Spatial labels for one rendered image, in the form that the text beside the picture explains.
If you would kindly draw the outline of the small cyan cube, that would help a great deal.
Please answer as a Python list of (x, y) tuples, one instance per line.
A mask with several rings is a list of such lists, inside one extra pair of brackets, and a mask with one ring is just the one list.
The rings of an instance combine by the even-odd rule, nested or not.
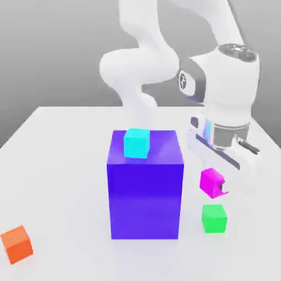
[(129, 128), (124, 135), (123, 146), (125, 157), (146, 159), (150, 150), (150, 131)]

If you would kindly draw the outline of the large purple box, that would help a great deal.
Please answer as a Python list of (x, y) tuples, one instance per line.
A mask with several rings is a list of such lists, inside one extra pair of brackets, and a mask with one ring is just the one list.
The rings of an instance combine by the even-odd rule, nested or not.
[(107, 179), (112, 239), (177, 239), (184, 161), (175, 131), (151, 131), (146, 159), (124, 156), (112, 134)]

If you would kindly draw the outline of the small orange cube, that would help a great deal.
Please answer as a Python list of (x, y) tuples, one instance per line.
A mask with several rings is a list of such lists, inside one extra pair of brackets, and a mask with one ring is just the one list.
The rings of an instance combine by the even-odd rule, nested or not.
[(29, 235), (23, 225), (0, 235), (11, 265), (33, 254)]

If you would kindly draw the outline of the small green cube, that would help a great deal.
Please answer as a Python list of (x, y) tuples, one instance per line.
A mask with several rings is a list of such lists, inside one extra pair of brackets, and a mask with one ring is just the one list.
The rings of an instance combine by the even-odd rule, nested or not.
[(203, 205), (201, 220), (205, 233), (224, 233), (227, 214), (223, 205)]

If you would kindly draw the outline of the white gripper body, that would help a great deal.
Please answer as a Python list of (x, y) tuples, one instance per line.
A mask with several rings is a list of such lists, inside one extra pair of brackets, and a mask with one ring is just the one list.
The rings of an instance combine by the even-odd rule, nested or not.
[(232, 146), (216, 150), (197, 134), (196, 129), (188, 130), (188, 148), (193, 151), (206, 167), (217, 170), (229, 186), (229, 190), (254, 191), (257, 189), (262, 167), (262, 153), (254, 153), (243, 146), (240, 138), (233, 138)]

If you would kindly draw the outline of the small magenta cube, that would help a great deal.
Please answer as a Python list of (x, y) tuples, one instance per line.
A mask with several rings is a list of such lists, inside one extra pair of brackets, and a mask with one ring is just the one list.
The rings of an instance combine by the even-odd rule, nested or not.
[(224, 177), (214, 168), (201, 171), (199, 187), (211, 199), (228, 194), (228, 192), (222, 190), (224, 183)]

